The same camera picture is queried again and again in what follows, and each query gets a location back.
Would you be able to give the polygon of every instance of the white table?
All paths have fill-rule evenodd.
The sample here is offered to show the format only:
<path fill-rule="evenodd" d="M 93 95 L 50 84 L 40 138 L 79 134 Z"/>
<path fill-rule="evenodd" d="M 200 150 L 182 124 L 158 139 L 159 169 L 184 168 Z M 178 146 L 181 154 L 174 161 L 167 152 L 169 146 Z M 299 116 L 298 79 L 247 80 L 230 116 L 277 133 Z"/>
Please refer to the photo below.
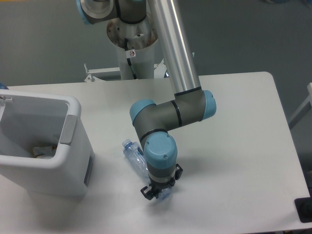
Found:
<path fill-rule="evenodd" d="M 129 116 L 141 98 L 174 98 L 168 79 L 11 87 L 72 95 L 96 153 L 84 198 L 29 193 L 0 176 L 0 233 L 237 234 L 310 228 L 294 199 L 309 193 L 273 78 L 268 73 L 201 77 L 217 101 L 211 119 L 171 131 L 184 172 L 158 203 L 122 153 L 137 140 Z"/>

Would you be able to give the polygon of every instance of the item inside bin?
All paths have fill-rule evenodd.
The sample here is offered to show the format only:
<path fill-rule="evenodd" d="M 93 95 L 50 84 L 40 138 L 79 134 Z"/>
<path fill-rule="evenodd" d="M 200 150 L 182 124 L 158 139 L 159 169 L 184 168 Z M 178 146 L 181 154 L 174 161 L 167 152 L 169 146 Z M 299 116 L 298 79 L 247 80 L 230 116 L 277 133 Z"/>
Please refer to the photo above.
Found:
<path fill-rule="evenodd" d="M 45 147 L 34 147 L 33 148 L 33 154 L 35 158 L 41 158 L 41 159 L 50 159 L 53 158 L 56 151 L 57 151 L 57 145 L 50 145 Z"/>

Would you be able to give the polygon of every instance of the light blue joint cap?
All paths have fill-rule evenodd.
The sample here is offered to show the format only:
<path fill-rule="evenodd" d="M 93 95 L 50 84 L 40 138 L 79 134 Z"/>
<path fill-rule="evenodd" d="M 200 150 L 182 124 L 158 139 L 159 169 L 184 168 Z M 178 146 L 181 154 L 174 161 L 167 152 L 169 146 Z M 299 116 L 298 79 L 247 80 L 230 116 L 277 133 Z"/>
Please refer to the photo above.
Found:
<path fill-rule="evenodd" d="M 76 4 L 77 4 L 77 8 L 78 8 L 78 11 L 79 11 L 79 14 L 84 22 L 84 24 L 91 24 L 87 18 L 85 17 L 83 11 L 82 11 L 82 8 L 81 8 L 81 5 L 80 5 L 80 0 L 76 0 Z"/>
<path fill-rule="evenodd" d="M 137 102 L 135 102 L 131 108 L 130 108 L 130 116 L 132 120 L 132 124 L 135 121 L 135 118 L 140 113 L 141 110 L 143 110 L 145 107 L 149 105 L 156 105 L 155 102 L 151 99 L 142 99 Z"/>
<path fill-rule="evenodd" d="M 165 132 L 151 134 L 144 145 L 146 161 L 158 169 L 166 169 L 176 163 L 177 147 L 172 136 Z"/>
<path fill-rule="evenodd" d="M 216 103 L 215 103 L 213 94 L 208 90 L 204 90 L 203 92 L 206 97 L 206 107 L 205 107 L 205 113 L 204 113 L 202 120 L 214 116 L 216 112 Z"/>

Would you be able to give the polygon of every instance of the white container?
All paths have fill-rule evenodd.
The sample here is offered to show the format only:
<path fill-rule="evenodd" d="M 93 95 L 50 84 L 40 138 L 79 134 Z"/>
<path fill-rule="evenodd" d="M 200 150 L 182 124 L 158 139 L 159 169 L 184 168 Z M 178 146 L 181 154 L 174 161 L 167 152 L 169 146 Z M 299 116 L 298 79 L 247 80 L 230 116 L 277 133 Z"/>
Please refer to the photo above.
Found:
<path fill-rule="evenodd" d="M 0 174 L 27 190 L 84 195 L 94 152 L 70 96 L 0 90 Z M 34 147 L 57 145 L 51 159 Z"/>

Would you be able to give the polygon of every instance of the gray floor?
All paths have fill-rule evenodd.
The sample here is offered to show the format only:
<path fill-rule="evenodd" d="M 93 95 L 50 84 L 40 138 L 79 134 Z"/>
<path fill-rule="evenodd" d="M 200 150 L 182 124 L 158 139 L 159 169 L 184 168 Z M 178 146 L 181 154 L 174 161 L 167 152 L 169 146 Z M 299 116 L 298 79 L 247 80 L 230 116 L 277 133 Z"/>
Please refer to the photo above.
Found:
<path fill-rule="evenodd" d="M 312 9 L 301 0 L 180 0 L 200 75 L 268 71 L 286 118 L 312 82 Z M 157 50 L 156 61 L 162 54 Z M 89 68 L 117 66 L 106 23 L 83 24 L 74 0 L 0 2 L 0 81 L 7 85 L 82 82 Z M 292 136 L 312 170 L 312 112 Z"/>

